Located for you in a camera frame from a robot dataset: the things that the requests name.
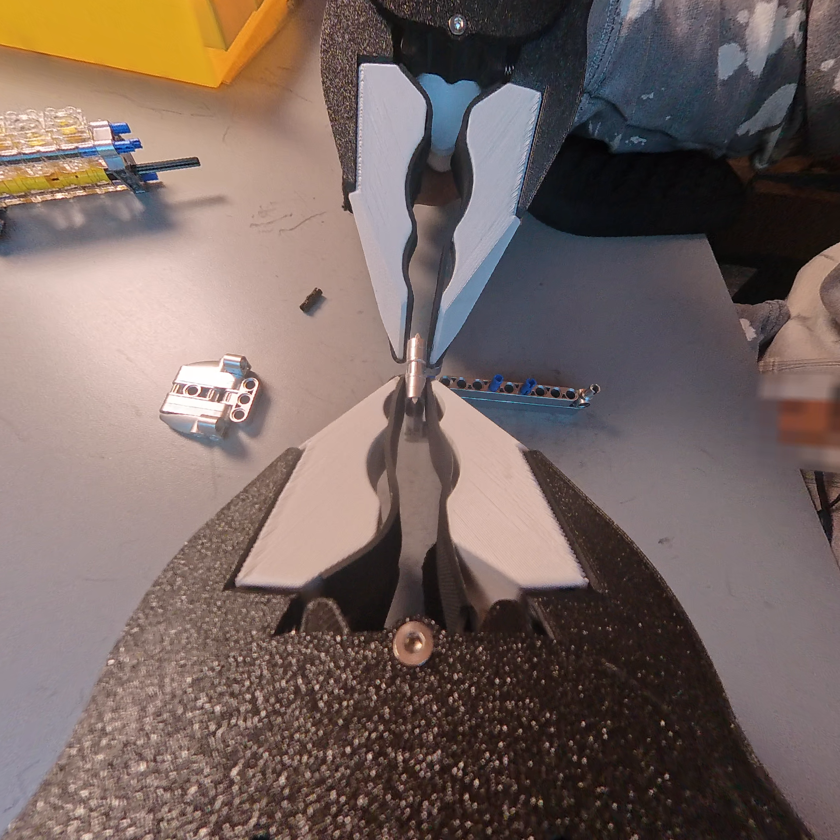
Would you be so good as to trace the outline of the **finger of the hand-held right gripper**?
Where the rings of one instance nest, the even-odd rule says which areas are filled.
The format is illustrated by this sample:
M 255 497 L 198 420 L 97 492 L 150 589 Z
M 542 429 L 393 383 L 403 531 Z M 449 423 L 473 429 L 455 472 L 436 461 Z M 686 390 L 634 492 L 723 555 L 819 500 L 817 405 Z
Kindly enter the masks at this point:
M 429 360 L 439 364 L 520 225 L 518 210 L 542 93 L 497 86 L 472 101 L 456 144 L 463 213 L 453 233 Z
M 393 64 L 359 68 L 355 189 L 349 195 L 374 296 L 394 359 L 406 358 L 413 293 L 407 267 L 417 243 L 412 183 L 430 140 L 425 91 Z

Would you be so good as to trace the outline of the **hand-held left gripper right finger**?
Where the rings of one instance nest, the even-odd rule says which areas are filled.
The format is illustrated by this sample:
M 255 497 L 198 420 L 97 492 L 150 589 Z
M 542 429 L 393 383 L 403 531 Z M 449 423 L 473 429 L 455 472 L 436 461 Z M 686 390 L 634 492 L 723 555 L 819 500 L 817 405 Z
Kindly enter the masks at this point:
M 426 401 L 442 486 L 437 582 L 447 630 L 479 628 L 498 601 L 587 586 L 527 449 L 436 381 Z

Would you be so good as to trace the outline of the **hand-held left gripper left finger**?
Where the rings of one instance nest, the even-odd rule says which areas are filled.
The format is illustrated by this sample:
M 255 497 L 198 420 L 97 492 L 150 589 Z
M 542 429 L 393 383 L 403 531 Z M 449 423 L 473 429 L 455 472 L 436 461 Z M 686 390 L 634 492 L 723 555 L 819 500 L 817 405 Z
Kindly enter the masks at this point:
M 400 573 L 404 402 L 399 376 L 302 445 L 237 588 L 292 594 L 299 606 L 328 597 L 351 629 L 383 628 Z

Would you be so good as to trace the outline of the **long grey beam with pins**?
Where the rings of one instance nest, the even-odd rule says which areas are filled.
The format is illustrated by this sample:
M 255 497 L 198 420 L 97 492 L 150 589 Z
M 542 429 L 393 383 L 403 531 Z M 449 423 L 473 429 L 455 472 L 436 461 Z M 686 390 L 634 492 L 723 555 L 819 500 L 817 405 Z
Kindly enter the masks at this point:
M 506 380 L 501 374 L 489 380 L 441 374 L 436 382 L 474 404 L 527 407 L 535 410 L 579 410 L 590 405 L 601 390 L 598 384 L 586 388 L 544 385 L 530 377 L 526 381 Z

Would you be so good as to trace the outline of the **silver engine block piece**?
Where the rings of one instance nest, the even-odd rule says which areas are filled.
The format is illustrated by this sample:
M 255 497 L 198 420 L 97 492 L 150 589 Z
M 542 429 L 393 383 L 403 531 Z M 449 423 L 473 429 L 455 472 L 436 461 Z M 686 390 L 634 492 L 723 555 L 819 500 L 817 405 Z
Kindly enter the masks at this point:
M 258 393 L 259 380 L 243 355 L 185 364 L 164 399 L 160 419 L 180 433 L 219 440 L 230 424 L 246 420 Z
M 410 443 L 418 443 L 426 435 L 426 383 L 427 351 L 424 338 L 415 334 L 408 342 L 406 354 L 406 398 L 404 437 Z

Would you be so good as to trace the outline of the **person's black clothing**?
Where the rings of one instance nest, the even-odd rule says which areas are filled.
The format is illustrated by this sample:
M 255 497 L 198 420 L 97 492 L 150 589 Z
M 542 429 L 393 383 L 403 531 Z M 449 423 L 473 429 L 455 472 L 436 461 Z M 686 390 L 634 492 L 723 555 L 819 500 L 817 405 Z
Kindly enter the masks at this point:
M 529 212 L 573 235 L 707 234 L 730 224 L 746 195 L 730 164 L 705 152 L 615 154 L 599 140 L 571 135 Z

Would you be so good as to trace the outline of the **person's camouflage hoodie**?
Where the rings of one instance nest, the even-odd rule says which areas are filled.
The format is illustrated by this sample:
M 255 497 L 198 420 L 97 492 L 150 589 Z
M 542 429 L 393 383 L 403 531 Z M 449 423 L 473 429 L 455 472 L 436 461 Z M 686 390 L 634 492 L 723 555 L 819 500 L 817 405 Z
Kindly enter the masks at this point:
M 836 1 L 596 1 L 574 133 L 767 165 L 839 152 Z

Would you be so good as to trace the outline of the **yellow storage bin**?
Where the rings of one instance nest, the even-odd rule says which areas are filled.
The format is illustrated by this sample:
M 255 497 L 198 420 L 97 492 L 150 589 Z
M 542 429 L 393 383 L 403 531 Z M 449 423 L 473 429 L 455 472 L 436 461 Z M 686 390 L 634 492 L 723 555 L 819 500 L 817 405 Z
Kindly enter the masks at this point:
M 2 1 L 1 43 L 216 88 L 275 34 L 286 1 Z

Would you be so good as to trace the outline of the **transparent brick assembly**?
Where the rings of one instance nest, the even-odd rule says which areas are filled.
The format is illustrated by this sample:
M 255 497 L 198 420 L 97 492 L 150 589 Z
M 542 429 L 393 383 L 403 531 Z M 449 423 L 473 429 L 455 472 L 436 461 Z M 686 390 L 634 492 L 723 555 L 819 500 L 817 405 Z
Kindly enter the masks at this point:
M 142 149 L 126 122 L 90 121 L 78 108 L 7 111 L 1 116 L 1 227 L 11 206 L 90 194 L 145 193 L 161 172 L 201 163 L 187 157 L 138 163 Z

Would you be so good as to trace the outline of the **pale patterned cloth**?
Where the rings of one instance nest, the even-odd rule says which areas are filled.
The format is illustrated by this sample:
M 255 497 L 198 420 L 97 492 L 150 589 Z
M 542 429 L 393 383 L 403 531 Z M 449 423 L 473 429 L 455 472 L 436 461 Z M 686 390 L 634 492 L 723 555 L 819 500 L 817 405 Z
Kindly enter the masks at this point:
M 839 372 L 839 245 L 797 273 L 785 300 L 735 306 L 759 370 Z

